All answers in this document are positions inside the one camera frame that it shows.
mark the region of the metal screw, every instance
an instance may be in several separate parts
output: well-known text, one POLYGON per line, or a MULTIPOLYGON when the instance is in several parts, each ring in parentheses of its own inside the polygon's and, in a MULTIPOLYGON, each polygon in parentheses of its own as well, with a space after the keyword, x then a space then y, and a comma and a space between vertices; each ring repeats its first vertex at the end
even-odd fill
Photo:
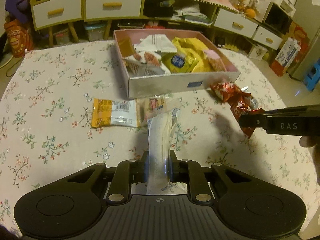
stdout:
POLYGON ((196 196, 196 199, 201 202, 207 202, 207 201, 211 200, 211 196, 208 194, 199 194, 196 196))
POLYGON ((114 202, 118 202, 124 199, 124 196, 122 196, 121 194, 112 194, 109 196, 109 200, 114 201, 114 202))

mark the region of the white drawer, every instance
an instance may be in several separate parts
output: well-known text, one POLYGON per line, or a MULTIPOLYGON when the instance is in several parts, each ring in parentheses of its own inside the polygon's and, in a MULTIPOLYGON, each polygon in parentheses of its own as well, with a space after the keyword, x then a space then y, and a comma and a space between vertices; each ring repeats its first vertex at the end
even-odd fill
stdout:
POLYGON ((273 49, 278 49, 282 38, 259 26, 252 39, 273 49))
POLYGON ((33 6, 33 14, 37 29, 60 22, 81 20, 81 0, 50 0, 43 2, 33 6))
POLYGON ((251 38, 258 24, 247 20, 240 14, 220 9, 213 26, 251 38))
POLYGON ((85 0, 86 20, 108 17, 139 17, 141 0, 85 0))

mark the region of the pink box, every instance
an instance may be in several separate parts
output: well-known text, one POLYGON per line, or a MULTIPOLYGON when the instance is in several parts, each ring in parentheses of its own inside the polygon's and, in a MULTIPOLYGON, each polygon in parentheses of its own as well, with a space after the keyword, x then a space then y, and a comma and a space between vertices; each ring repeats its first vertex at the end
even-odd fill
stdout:
POLYGON ((124 84, 127 89, 128 98, 141 98, 154 95, 162 95, 167 93, 175 93, 182 91, 191 91, 199 89, 207 89, 210 84, 218 81, 235 82, 240 72, 237 68, 223 55, 220 50, 209 41, 200 32, 186 30, 171 29, 131 29, 114 31, 114 39, 116 40, 116 48, 124 78, 124 84), (121 55, 118 41, 130 37, 133 44, 139 43, 141 38, 146 38, 151 34, 165 34, 170 40, 175 37, 179 38, 198 38, 209 49, 216 51, 221 57, 227 72, 198 72, 198 73, 176 73, 154 76, 133 77, 127 71, 121 55))

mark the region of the tablecloth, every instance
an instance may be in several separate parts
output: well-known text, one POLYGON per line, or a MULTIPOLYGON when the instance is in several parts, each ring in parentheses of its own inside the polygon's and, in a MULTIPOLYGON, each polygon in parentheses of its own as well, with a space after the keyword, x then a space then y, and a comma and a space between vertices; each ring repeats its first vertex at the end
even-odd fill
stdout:
MULTIPOLYGON (((285 107, 248 58, 222 52, 241 71, 236 84, 248 86, 261 107, 285 107)), ((93 98, 127 99, 119 67, 113 41, 26 54, 0 102, 0 222, 9 230, 19 232, 13 208, 27 192, 94 163, 114 167, 138 159, 148 149, 145 128, 91 129, 93 98)), ((299 146, 298 137, 256 129, 248 140, 230 106, 206 90, 166 97, 182 102, 172 142, 178 159, 202 166, 222 162, 294 192, 306 204, 302 230, 307 226, 319 206, 320 187, 310 153, 299 146)))

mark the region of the blue lid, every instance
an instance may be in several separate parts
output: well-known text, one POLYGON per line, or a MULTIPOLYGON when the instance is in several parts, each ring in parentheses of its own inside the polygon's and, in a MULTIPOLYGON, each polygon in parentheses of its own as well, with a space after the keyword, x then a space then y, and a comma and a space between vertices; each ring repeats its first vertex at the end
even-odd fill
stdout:
POLYGON ((99 29, 99 28, 102 28, 102 27, 105 27, 105 26, 106 26, 105 23, 96 23, 96 24, 92 24, 92 25, 84 24, 84 28, 85 28, 86 30, 99 29))

